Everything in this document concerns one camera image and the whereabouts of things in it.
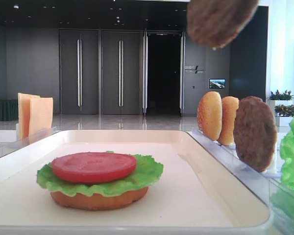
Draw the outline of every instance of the open doorway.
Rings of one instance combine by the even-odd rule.
[[[181,115],[181,34],[148,35],[147,115]]]

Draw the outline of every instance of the potted plant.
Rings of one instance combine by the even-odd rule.
[[[277,117],[277,113],[275,111],[275,107],[278,105],[290,106],[293,104],[294,96],[292,95],[292,91],[284,91],[283,93],[276,90],[275,93],[271,92],[269,97],[269,106],[274,114]]]
[[[275,123],[277,126],[289,126],[294,117],[294,105],[285,106],[283,104],[275,107],[277,116],[275,117]]]

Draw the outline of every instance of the ceiling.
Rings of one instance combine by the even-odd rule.
[[[0,24],[176,31],[187,26],[186,6],[186,2],[146,0],[0,0]]]

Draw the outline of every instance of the small monitor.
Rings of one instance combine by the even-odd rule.
[[[225,79],[209,79],[210,89],[225,89]]]

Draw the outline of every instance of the gray door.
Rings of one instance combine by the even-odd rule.
[[[102,113],[139,114],[140,34],[102,34]]]
[[[62,30],[60,42],[62,113],[98,114],[98,32]]]

